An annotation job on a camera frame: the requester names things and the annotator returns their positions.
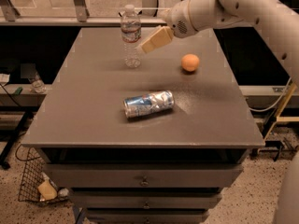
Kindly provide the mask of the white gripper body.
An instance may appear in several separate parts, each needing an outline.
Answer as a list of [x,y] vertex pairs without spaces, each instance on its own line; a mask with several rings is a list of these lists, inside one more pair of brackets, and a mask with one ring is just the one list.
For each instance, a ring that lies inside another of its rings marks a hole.
[[175,37],[185,38],[197,34],[191,22],[189,4],[189,0],[184,0],[161,12],[162,20],[172,29]]

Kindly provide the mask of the tan foam-padded gripper finger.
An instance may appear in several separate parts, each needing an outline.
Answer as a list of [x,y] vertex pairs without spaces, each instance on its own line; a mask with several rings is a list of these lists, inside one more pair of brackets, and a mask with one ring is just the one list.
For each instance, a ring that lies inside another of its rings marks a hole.
[[159,25],[141,41],[136,50],[141,54],[150,53],[171,43],[173,37],[174,33],[169,26]]

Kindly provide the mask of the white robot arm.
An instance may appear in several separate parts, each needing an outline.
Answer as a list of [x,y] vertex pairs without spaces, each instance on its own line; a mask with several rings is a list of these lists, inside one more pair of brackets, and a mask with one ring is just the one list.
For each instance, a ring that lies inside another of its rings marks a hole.
[[[165,8],[161,18],[166,27],[140,45],[142,52],[162,47],[174,37],[185,38],[207,28],[233,28],[246,23],[259,34],[292,83],[299,84],[299,14],[279,0],[183,0]],[[203,224],[298,224],[297,157],[278,175],[276,183],[278,199],[270,220],[259,211],[253,220],[223,216],[216,223],[208,220]]]

